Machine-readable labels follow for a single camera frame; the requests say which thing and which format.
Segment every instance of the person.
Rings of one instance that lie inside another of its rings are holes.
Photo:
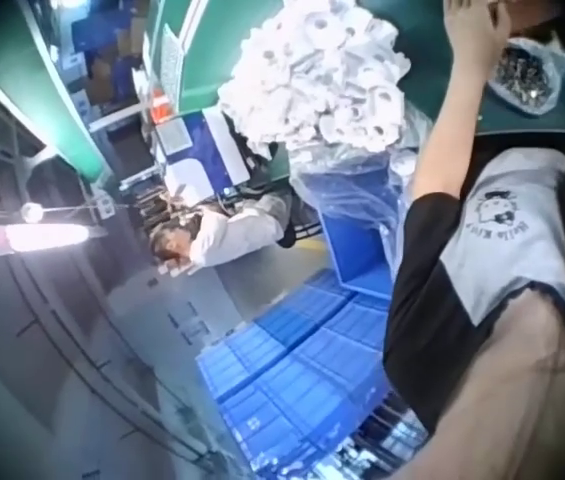
[[[444,0],[449,85],[412,183],[384,367],[430,438],[392,480],[565,479],[565,155],[512,148],[469,184],[504,2]]]
[[[228,216],[202,206],[188,220],[178,217],[151,234],[153,255],[178,269],[199,269],[230,262],[281,241],[291,227],[290,192],[268,193],[246,200]]]

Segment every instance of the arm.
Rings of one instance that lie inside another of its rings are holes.
[[[433,131],[420,154],[413,179],[413,199],[428,193],[460,197],[469,169],[484,82],[456,66]]]
[[[475,125],[484,86],[500,58],[511,22],[503,2],[497,23],[487,0],[445,0],[445,25],[453,49],[453,67],[446,97],[431,136],[418,161],[413,199],[428,193],[459,198],[469,169]]]

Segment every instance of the clear plastic bag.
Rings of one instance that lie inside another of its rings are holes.
[[[397,150],[393,152],[396,154],[402,155]],[[402,230],[409,204],[404,183],[408,179],[402,179],[390,168],[390,153],[361,158],[358,162],[366,167],[345,174],[298,170],[291,161],[291,185],[300,198],[323,215],[352,219],[362,228],[378,229],[395,277],[402,260]]]
[[[540,116],[558,103],[565,56],[528,38],[511,38],[489,87],[522,112]]]
[[[289,152],[290,182],[299,197],[323,215],[377,229],[395,277],[402,260],[409,186],[431,120],[407,104],[398,144],[369,154],[346,145],[314,144]]]

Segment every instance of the hand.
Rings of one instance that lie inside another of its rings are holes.
[[[486,81],[497,64],[511,33],[511,18],[503,0],[495,18],[489,0],[443,0],[444,25],[453,49],[454,68],[461,75]]]

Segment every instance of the blue plastic crate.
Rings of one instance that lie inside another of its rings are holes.
[[[284,345],[259,325],[231,335],[226,344],[252,375],[258,375],[286,354]]]
[[[342,286],[389,300],[391,272],[378,231],[344,218],[321,215],[320,220]]]
[[[204,382],[216,401],[238,390],[251,377],[250,372],[225,343],[203,351],[196,361]]]
[[[301,478],[382,401],[386,381],[374,377],[378,385],[371,388],[370,378],[357,388],[374,394],[360,402],[291,354],[222,403],[220,413],[260,478]]]
[[[318,271],[304,283],[306,285],[310,285],[311,287],[320,288],[322,290],[326,290],[327,292],[342,295],[347,299],[351,298],[354,295],[351,290],[342,288],[336,272],[331,268],[325,268]]]
[[[255,320],[288,350],[346,305],[350,295],[304,285]]]
[[[386,312],[387,314],[389,312],[389,307],[391,306],[390,299],[370,297],[369,295],[364,295],[361,293],[358,293],[353,297],[353,302],[367,308],[373,308],[375,310],[380,310],[381,312]]]
[[[356,391],[370,372],[382,363],[381,348],[370,347],[326,328],[317,331],[291,355],[299,356],[307,365],[346,391],[347,395]]]
[[[363,299],[360,301],[365,303],[357,303],[354,299],[347,304],[326,322],[324,329],[379,352],[384,345],[388,310],[376,308]]]

